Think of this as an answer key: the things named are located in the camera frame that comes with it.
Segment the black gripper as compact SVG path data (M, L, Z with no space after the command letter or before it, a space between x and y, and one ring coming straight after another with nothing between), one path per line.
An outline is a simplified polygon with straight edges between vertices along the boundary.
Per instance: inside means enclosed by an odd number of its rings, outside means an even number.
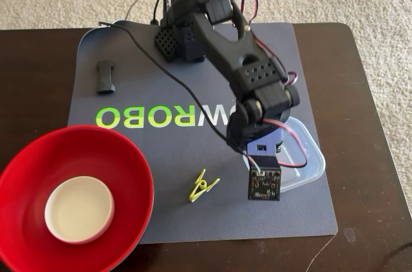
M234 151L244 153L247 144L279 129L279 126L263 122L263 110L259 104L236 104L230 115L226 138Z

